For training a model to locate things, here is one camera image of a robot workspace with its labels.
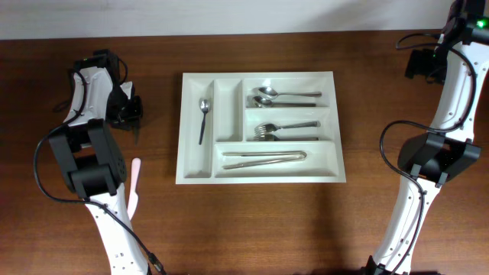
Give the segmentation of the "small steel spoon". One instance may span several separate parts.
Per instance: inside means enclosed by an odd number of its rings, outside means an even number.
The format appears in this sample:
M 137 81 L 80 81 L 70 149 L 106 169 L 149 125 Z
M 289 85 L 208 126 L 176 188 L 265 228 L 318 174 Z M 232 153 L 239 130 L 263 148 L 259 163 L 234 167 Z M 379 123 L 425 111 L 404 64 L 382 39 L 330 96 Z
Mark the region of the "small steel spoon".
M 205 133 L 206 116 L 211 109 L 211 102 L 208 99 L 201 99 L 199 102 L 199 109 L 202 112 L 202 122 L 201 122 L 201 128 L 199 132 L 199 145 L 201 145 Z
M 133 134 L 134 134 L 134 145 L 138 144 L 139 140 L 139 134 L 140 134 L 140 125 L 135 125 L 133 128 Z

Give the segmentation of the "steel tablespoon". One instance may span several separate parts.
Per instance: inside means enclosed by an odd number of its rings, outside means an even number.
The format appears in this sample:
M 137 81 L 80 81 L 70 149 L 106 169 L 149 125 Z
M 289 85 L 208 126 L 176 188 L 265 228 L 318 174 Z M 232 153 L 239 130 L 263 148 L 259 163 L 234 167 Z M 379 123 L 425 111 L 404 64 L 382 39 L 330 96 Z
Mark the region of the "steel tablespoon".
M 252 98 L 251 103 L 257 108 L 316 107 L 316 103 L 273 102 L 258 95 Z
M 275 99 L 281 95 L 304 96 L 304 97 L 321 97 L 321 92 L 278 92 L 271 87 L 259 87 L 258 93 L 266 98 Z

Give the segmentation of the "steel fork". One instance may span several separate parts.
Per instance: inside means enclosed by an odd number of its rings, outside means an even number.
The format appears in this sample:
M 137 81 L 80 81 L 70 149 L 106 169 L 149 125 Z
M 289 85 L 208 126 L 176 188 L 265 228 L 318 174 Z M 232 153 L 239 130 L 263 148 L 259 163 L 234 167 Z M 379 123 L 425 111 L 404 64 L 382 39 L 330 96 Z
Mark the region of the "steel fork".
M 318 141 L 318 137 L 285 137 L 281 138 L 274 134 L 262 134 L 253 138 L 254 141 Z
M 254 133 L 256 135 L 261 135 L 261 134 L 269 134 L 273 133 L 275 131 L 283 130 L 283 129 L 293 129 L 293 128 L 318 128 L 320 126 L 319 121 L 308 121 L 308 122 L 303 122 L 303 123 L 298 123 L 298 124 L 291 124 L 291 125 L 276 125 L 273 123 L 268 123 L 268 124 L 263 124 L 263 125 L 258 125 L 254 129 Z

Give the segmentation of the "steel kitchen tongs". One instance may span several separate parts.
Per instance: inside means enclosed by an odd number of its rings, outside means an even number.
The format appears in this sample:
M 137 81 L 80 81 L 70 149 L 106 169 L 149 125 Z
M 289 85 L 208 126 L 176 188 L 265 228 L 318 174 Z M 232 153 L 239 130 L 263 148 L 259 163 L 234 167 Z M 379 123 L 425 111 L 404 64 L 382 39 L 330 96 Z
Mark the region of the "steel kitchen tongs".
M 286 163 L 304 160 L 307 158 L 307 153 L 302 150 L 293 151 L 274 151 L 274 152 L 229 152 L 222 154 L 225 157 L 272 157 L 266 160 L 253 160 L 242 163 L 224 165 L 224 170 L 234 170 L 247 167 L 263 166 L 268 164 Z

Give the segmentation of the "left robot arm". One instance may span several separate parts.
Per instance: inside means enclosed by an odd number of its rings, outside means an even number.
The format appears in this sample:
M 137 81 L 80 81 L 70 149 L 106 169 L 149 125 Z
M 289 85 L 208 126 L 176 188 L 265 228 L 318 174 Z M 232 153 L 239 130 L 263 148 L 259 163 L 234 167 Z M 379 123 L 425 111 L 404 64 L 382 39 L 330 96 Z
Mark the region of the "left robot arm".
M 110 132 L 137 131 L 143 116 L 140 96 L 120 72 L 126 67 L 110 50 L 77 60 L 70 74 L 68 116 L 48 141 L 68 190 L 95 221 L 111 272 L 149 274 L 125 202 L 125 159 Z

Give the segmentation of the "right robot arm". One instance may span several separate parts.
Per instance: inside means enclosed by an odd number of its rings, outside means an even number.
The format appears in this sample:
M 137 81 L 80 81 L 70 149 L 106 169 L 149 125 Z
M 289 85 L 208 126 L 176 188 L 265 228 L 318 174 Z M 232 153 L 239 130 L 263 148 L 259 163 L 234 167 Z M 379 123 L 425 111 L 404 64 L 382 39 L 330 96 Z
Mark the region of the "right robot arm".
M 405 76 L 424 76 L 443 86 L 431 125 L 403 121 L 423 130 L 406 140 L 397 162 L 400 189 L 380 247 L 362 274 L 410 274 L 423 222 L 441 188 L 476 163 L 474 117 L 488 73 L 488 2 L 455 0 L 434 42 L 413 44 Z

